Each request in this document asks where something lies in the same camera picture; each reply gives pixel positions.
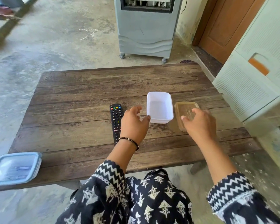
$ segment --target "open container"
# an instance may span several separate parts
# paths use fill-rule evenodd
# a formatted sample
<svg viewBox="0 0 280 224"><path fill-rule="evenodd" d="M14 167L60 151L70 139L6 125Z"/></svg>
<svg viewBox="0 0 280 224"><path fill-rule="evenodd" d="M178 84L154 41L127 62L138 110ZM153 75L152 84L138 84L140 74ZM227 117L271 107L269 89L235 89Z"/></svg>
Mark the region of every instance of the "open container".
<svg viewBox="0 0 280 224"><path fill-rule="evenodd" d="M36 177L41 153L11 153L0 156L0 185L22 184Z"/></svg>
<svg viewBox="0 0 280 224"><path fill-rule="evenodd" d="M195 112L192 112L192 109L196 107L199 108L198 104L191 101L179 101L175 103L175 115L178 127L181 131L187 132L186 128L184 127L184 123L182 122L180 117L186 116L189 118L189 120L193 120L196 114Z"/></svg>
<svg viewBox="0 0 280 224"><path fill-rule="evenodd" d="M168 123L173 119L171 95L165 92L149 92L146 112L150 115L151 123Z"/></svg>

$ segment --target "door frame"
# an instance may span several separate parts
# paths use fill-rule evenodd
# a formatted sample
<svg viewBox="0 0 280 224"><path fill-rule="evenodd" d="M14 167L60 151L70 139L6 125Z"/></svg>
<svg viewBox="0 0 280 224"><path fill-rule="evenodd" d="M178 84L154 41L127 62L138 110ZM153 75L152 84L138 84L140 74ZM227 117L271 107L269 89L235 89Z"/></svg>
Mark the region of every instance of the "door frame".
<svg viewBox="0 0 280 224"><path fill-rule="evenodd" d="M192 46L198 46L199 42L202 38L202 35L204 33L204 30L206 28L206 25L210 19L210 16L213 12L213 9L215 8L215 5L217 3L217 0L208 0L205 8L203 10L200 22L198 24L197 30L195 32L193 41L192 41Z"/></svg>

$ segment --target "blue lidded container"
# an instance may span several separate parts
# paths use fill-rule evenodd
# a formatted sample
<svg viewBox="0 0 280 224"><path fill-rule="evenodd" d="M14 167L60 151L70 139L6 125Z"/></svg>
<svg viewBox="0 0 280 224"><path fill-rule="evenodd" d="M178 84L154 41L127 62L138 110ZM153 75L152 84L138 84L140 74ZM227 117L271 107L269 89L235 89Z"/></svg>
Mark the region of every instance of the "blue lidded container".
<svg viewBox="0 0 280 224"><path fill-rule="evenodd" d="M24 152L0 156L0 185L22 184L37 176L41 153Z"/></svg>

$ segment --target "wooden table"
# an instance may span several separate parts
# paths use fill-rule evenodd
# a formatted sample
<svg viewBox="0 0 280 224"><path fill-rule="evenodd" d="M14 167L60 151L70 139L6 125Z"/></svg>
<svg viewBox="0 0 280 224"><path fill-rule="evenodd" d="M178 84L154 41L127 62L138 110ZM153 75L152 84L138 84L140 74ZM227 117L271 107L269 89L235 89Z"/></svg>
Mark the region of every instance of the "wooden table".
<svg viewBox="0 0 280 224"><path fill-rule="evenodd" d="M45 72L9 150L41 152L41 168L29 183L0 190L87 179L114 147L109 105L142 105L146 115L150 91L169 92L173 105L195 101L210 110L228 155L261 149L196 63ZM179 130L174 118L168 124L150 124L127 172L203 160L198 146Z"/></svg>

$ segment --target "person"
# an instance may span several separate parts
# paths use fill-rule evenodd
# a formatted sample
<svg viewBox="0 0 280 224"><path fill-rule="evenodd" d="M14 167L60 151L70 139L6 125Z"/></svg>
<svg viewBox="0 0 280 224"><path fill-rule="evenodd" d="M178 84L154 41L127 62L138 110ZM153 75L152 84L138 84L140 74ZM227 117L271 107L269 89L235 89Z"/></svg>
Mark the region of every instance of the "person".
<svg viewBox="0 0 280 224"><path fill-rule="evenodd" d="M153 170L142 180L125 178L127 165L149 127L150 117L141 121L137 115L141 109L134 106L124 113L120 138L126 139L119 140L94 174L73 193L57 224L193 223L189 197L171 183L164 169ZM215 118L205 110L192 111L196 113L192 121L181 118L201 149L215 184L207 196L214 214L228 224L280 223L265 198L236 170L216 142Z"/></svg>

